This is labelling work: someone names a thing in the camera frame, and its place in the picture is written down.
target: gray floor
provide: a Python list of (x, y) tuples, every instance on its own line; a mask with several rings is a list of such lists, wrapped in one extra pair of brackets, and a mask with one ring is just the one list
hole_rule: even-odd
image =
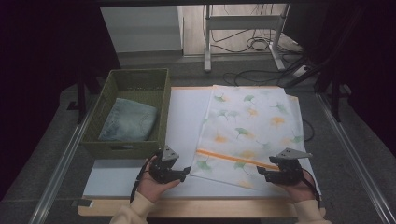
[[(215, 57), (212, 72), (203, 71), (201, 58), (180, 58), (147, 55), (138, 60), (123, 55), (120, 62), (125, 68), (167, 67), (170, 70), (173, 86), (228, 85), (223, 74), (241, 72), (248, 69), (273, 71), (275, 65), (267, 54), (255, 56)], [(253, 74), (251, 78), (265, 80), (279, 74)], [(322, 191), (327, 216), (333, 223), (382, 223), (371, 199), (358, 179), (340, 141), (332, 129), (318, 98), (313, 92), (312, 77), (298, 86), (287, 89), (287, 93), (300, 99), (303, 119), (314, 127), (315, 137), (305, 142), (307, 151), (314, 154), (311, 160), (315, 175)], [(240, 85), (256, 85), (246, 79), (238, 79)], [(266, 85), (275, 85), (275, 81)], [(35, 149), (34, 155), (25, 165), (5, 199), (0, 202), (1, 223), (27, 223), (43, 193), (50, 176), (61, 158), (78, 118), (77, 111), (66, 110), (69, 102), (76, 101), (75, 87), (65, 90), (60, 96), (61, 105), (45, 135)], [(350, 140), (358, 150), (375, 183), (385, 195), (389, 207), (396, 211), (396, 160), (347, 104), (340, 102), (342, 125)], [(312, 131), (304, 127), (305, 136)], [(46, 223), (108, 223), (110, 217), (81, 217), (73, 202), (78, 200), (85, 188), (94, 159), (83, 148), (78, 150), (64, 177), (56, 199), (49, 210)], [(294, 223), (295, 219), (150, 219), (149, 223)]]

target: gray cloth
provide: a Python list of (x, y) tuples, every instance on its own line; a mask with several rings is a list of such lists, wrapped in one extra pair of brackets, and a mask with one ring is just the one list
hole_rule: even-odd
[(99, 134), (102, 141), (146, 141), (155, 123), (157, 108), (117, 98)]

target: floral cloth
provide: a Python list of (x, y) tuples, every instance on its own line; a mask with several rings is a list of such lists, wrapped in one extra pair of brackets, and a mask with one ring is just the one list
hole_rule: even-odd
[(270, 156), (305, 151), (298, 98), (281, 88), (213, 86), (191, 174), (248, 189), (268, 189), (256, 166)]

